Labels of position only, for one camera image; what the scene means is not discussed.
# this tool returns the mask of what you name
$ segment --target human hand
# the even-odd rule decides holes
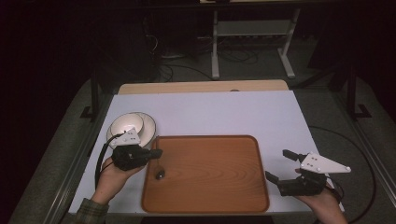
[[[102,173],[100,174],[96,191],[91,197],[91,200],[96,203],[108,204],[110,200],[121,191],[128,178],[142,170],[144,167],[142,166],[129,171],[122,171],[112,162],[113,160],[110,157],[107,158],[102,165]]]
[[[313,196],[295,196],[298,200],[308,205],[317,218],[324,224],[344,224],[347,219],[338,205],[334,195],[324,189],[320,194]]]

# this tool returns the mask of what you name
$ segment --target white table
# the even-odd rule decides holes
[[[283,149],[303,154],[310,151],[318,153],[293,91],[116,95],[70,206],[70,213],[76,213],[83,198],[91,198],[94,192],[95,166],[106,141],[107,128],[118,116],[130,112],[151,115],[157,123],[156,135],[252,135],[259,143],[264,170],[281,180],[297,177],[294,169],[299,167],[297,161],[283,157]],[[109,156],[111,148],[107,150],[105,158]],[[141,207],[145,174],[144,169],[128,180],[122,191],[110,202],[109,213],[153,215]],[[280,196],[277,187],[268,181],[267,187],[270,207],[265,215],[310,211],[293,197]]]

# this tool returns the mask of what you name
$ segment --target dark background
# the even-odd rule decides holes
[[[396,18],[395,7],[387,2],[352,4],[336,10],[306,7],[296,37],[320,37],[312,67],[325,69],[345,55],[351,56],[358,76],[373,87],[378,101],[396,120]],[[122,82],[151,81],[156,76],[138,16],[128,12],[117,16],[76,13],[71,10],[73,6],[71,1],[0,3],[1,95],[5,102],[1,106],[1,202],[5,206],[0,210],[1,223],[8,221],[65,110],[93,71],[100,75],[106,91],[113,91]],[[196,25],[193,32],[184,34],[184,40],[204,32],[196,18],[205,13],[193,15],[179,25]],[[172,25],[183,21],[177,17],[185,14],[160,17],[168,22],[154,26],[162,27],[159,35],[169,37]],[[130,24],[136,26],[125,30]],[[125,37],[128,35],[135,44],[131,45]],[[168,38],[169,44],[173,38],[177,37]],[[148,75],[139,76],[142,71]]]

